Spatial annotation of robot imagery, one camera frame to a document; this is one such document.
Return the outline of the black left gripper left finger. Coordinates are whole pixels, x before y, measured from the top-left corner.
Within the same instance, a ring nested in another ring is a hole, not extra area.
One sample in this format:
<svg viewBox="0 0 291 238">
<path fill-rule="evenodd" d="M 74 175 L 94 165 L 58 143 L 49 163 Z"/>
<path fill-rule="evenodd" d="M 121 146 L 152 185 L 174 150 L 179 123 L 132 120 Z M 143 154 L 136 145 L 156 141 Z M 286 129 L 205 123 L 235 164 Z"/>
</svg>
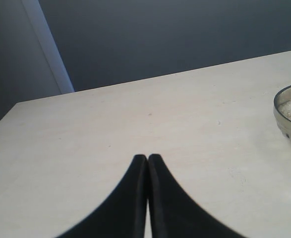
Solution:
<svg viewBox="0 0 291 238">
<path fill-rule="evenodd" d="M 148 197 L 148 161 L 135 155 L 126 173 L 103 201 L 85 219 L 60 238 L 142 238 Z"/>
</svg>

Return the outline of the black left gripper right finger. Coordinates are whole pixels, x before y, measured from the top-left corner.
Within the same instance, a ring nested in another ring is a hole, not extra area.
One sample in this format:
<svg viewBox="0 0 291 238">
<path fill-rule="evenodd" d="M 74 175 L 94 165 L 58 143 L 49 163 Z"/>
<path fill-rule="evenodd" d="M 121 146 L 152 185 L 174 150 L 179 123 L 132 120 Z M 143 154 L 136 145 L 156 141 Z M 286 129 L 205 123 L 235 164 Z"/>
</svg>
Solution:
<svg viewBox="0 0 291 238">
<path fill-rule="evenodd" d="M 202 209 L 175 180 L 163 158 L 148 158 L 149 210 L 154 238 L 235 238 L 237 232 Z"/>
</svg>

